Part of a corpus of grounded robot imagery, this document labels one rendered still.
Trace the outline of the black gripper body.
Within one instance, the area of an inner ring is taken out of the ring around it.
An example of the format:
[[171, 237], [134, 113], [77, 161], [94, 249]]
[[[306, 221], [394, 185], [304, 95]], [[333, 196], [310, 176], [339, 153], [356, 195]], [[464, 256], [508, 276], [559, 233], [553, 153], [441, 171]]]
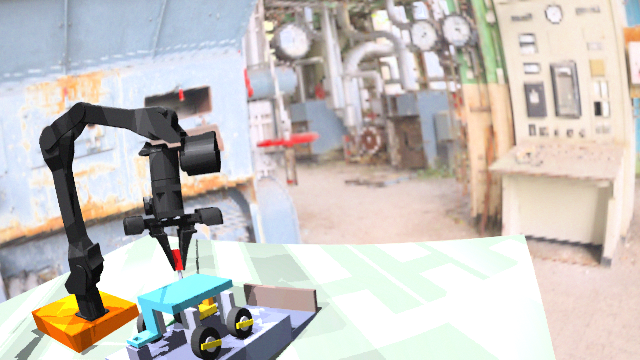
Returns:
[[[218, 207], [197, 208], [194, 214], [184, 213], [182, 186], [180, 178], [151, 182], [155, 218], [143, 219], [142, 216], [125, 217], [123, 220], [126, 236], [142, 234], [144, 229], [150, 234], [164, 233], [164, 228], [178, 226], [179, 230], [194, 230], [195, 224], [222, 225], [223, 217]], [[180, 216], [178, 219], [173, 217]], [[167, 217], [167, 220], [160, 221]]]

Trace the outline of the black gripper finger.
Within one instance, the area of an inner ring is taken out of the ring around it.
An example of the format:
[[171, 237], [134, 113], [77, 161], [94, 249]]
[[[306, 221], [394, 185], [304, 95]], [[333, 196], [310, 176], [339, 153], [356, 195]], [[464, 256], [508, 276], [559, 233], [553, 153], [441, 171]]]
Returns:
[[169, 239], [168, 239], [168, 235], [167, 233], [161, 233], [161, 234], [150, 234], [149, 232], [149, 236], [151, 236], [152, 238], [156, 238], [158, 240], [158, 243], [160, 244], [160, 246], [162, 246], [163, 251], [165, 252], [168, 262], [170, 263], [172, 269], [174, 271], [176, 271], [175, 269], [175, 262], [174, 262], [174, 257], [172, 254], [172, 250], [170, 247], [170, 243], [169, 243]]
[[[179, 229], [177, 230], [177, 235], [179, 238], [179, 251], [181, 254], [181, 262], [182, 262], [182, 268], [183, 271], [185, 270], [186, 267], [186, 260], [187, 260], [187, 254], [188, 254], [188, 248], [189, 248], [189, 244], [191, 242], [191, 238], [192, 238], [192, 234], [196, 233], [197, 230], [185, 230], [185, 231], [181, 231]], [[197, 232], [198, 233], [198, 232]]]

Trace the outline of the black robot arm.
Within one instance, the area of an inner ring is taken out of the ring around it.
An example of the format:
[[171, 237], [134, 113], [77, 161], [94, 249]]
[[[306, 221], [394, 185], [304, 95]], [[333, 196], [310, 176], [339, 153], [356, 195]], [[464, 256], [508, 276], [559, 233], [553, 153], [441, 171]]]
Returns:
[[162, 139], [169, 144], [181, 143], [181, 146], [168, 148], [166, 143], [152, 145], [145, 142], [138, 154], [149, 156], [151, 182], [179, 178], [179, 159], [182, 171], [188, 176], [220, 172], [221, 157], [216, 132], [189, 136], [178, 122], [176, 112], [168, 107], [122, 109], [78, 102], [43, 129], [39, 145], [43, 159], [53, 174], [68, 237], [71, 273], [64, 285], [68, 293], [76, 297], [79, 312], [75, 316], [92, 322], [110, 310], [104, 308], [96, 286], [101, 280], [105, 259], [99, 243], [94, 244], [88, 238], [81, 213], [72, 171], [74, 141], [89, 123], [125, 128], [154, 141]]

